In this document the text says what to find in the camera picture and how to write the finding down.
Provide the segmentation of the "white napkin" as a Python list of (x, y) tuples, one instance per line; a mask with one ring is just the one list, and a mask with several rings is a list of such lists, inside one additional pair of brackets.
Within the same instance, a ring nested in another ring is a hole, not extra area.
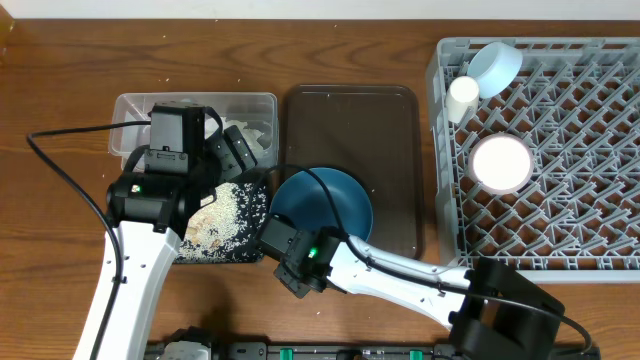
[(267, 150), (271, 147), (272, 136), (271, 126), (263, 121), (241, 121), (222, 117), (223, 128), (227, 130), (231, 126), (236, 126), (256, 158), (266, 156)]

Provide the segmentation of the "dark blue plate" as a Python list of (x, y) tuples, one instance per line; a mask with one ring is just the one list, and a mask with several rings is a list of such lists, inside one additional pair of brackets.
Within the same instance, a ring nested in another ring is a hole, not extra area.
[[(362, 185), (351, 175), (328, 167), (311, 168), (327, 186), (345, 231), (367, 241), (373, 229), (373, 207)], [(288, 218), (296, 228), (317, 231), (337, 222), (321, 185), (308, 173), (289, 177), (277, 190), (270, 212)]]

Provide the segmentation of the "cream white cup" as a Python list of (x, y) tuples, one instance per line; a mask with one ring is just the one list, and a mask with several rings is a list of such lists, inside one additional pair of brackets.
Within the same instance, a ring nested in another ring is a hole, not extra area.
[(466, 116), (473, 116), (479, 103), (479, 86), (475, 79), (461, 76), (454, 79), (446, 93), (447, 120), (459, 124)]

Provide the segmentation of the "light blue bowl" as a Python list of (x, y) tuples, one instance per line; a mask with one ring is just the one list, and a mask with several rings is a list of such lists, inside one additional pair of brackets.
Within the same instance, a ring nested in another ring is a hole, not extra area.
[(473, 57), (467, 75), (477, 82), (480, 98), (491, 98), (513, 82), (522, 63), (523, 53), (520, 50), (502, 42), (493, 42)]

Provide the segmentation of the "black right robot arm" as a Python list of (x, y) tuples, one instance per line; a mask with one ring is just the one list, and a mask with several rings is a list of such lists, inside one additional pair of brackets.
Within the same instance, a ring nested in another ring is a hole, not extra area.
[(449, 331), (470, 359), (547, 359), (564, 305), (518, 271), (483, 258), (474, 268), (430, 265), (375, 248), (337, 227), (298, 230), (268, 217), (256, 247), (277, 260), (274, 272), (296, 297), (331, 287), (380, 298)]

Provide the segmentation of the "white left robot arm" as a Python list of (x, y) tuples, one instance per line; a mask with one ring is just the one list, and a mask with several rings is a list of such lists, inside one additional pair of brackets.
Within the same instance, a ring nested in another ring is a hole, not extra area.
[(157, 103), (149, 117), (149, 144), (107, 190), (105, 252), (77, 359), (142, 358), (190, 218), (257, 164), (240, 130), (211, 107)]

